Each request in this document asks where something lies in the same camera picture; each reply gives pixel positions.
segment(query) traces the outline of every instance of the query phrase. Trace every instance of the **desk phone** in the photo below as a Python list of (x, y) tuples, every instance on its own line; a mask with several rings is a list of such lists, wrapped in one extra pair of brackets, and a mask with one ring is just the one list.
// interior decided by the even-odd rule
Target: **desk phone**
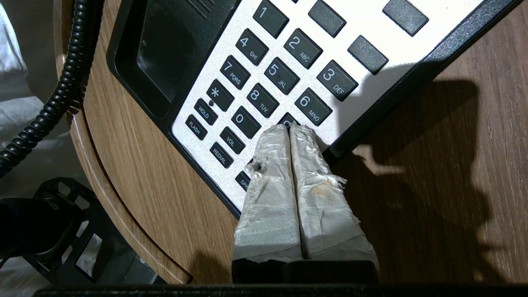
[(516, 3), (128, 0), (107, 61), (238, 216), (260, 133), (308, 125), (334, 162)]

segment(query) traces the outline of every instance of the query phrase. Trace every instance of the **wooden table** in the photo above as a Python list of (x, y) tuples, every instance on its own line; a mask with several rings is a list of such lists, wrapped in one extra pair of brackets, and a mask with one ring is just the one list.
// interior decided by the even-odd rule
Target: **wooden table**
[[(117, 228), (166, 281), (227, 282), (237, 221), (107, 68), (119, 4), (105, 3), (71, 125), (77, 154)], [(528, 1), (333, 167), (383, 282), (528, 282), (527, 24)]]

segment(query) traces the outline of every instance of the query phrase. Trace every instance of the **wood grain surface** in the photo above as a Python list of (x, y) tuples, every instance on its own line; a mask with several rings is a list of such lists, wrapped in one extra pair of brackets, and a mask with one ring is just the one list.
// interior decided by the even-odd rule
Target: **wood grain surface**
[[(72, 126), (78, 154), (112, 220), (129, 242), (150, 242), (131, 245), (157, 251), (145, 260), (166, 280), (185, 282), (182, 268), (227, 282), (236, 220), (106, 66), (119, 4), (105, 3)], [(525, 1), (333, 167), (383, 282), (528, 282), (527, 24)]]

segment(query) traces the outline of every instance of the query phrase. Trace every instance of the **coiled phone cord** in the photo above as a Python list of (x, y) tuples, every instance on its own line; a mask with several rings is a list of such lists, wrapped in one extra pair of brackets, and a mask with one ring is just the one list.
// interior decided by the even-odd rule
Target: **coiled phone cord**
[(76, 101), (82, 102), (95, 54), (104, 0), (76, 0), (68, 53), (57, 86), (39, 115), (0, 152), (0, 178), (24, 160)]

